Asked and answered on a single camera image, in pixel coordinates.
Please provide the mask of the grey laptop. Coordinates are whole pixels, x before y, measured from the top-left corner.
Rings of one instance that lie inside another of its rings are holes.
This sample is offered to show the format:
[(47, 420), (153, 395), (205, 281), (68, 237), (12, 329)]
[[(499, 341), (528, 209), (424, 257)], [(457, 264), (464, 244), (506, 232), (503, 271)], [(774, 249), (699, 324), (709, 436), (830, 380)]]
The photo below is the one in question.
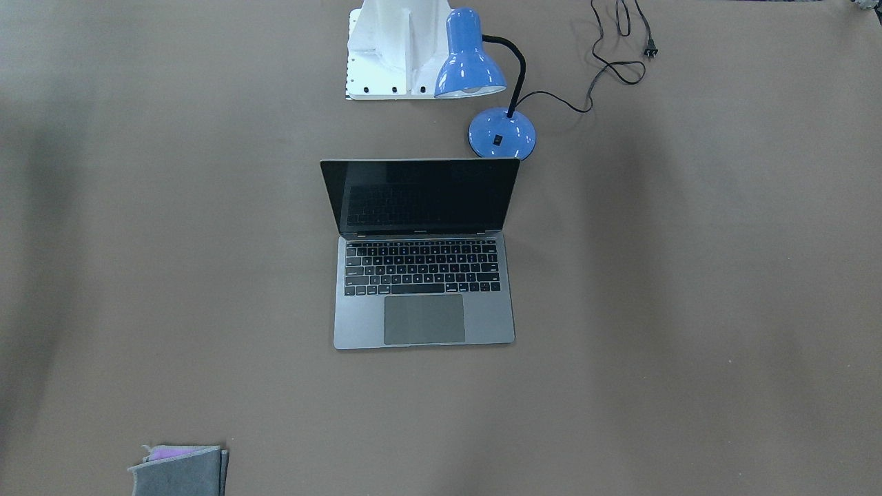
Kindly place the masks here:
[(503, 233), (517, 158), (327, 159), (337, 351), (515, 341)]

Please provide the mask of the blue desk lamp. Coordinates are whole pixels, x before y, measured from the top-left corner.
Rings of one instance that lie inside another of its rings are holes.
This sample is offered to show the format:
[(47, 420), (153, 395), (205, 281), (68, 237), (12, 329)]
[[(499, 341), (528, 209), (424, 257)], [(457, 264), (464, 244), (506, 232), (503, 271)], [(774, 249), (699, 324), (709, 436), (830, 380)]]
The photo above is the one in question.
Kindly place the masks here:
[(526, 159), (535, 150), (537, 132), (531, 120), (517, 110), (526, 78), (525, 56), (510, 40), (483, 34), (481, 17), (472, 8), (452, 10), (445, 28), (448, 56), (439, 69), (434, 97), (463, 99), (501, 93), (508, 85), (503, 70), (483, 47), (493, 43), (508, 48), (520, 65), (510, 103), (473, 117), (467, 127), (467, 141), (482, 158)]

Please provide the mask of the grey folded cloth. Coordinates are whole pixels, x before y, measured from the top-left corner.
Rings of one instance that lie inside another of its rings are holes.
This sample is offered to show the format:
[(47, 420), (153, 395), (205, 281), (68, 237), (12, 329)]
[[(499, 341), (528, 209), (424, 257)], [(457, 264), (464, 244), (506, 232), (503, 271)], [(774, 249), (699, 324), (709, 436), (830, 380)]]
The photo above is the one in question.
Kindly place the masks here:
[(222, 446), (144, 445), (141, 464), (128, 468), (132, 495), (223, 495), (229, 451)]

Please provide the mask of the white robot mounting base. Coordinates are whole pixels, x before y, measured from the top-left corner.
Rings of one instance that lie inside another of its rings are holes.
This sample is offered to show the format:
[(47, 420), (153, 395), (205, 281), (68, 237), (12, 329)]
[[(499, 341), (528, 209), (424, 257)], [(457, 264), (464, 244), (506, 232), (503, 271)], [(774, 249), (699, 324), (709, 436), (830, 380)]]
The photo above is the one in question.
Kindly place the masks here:
[(451, 11), (447, 1), (365, 1), (351, 10), (346, 98), (433, 100)]

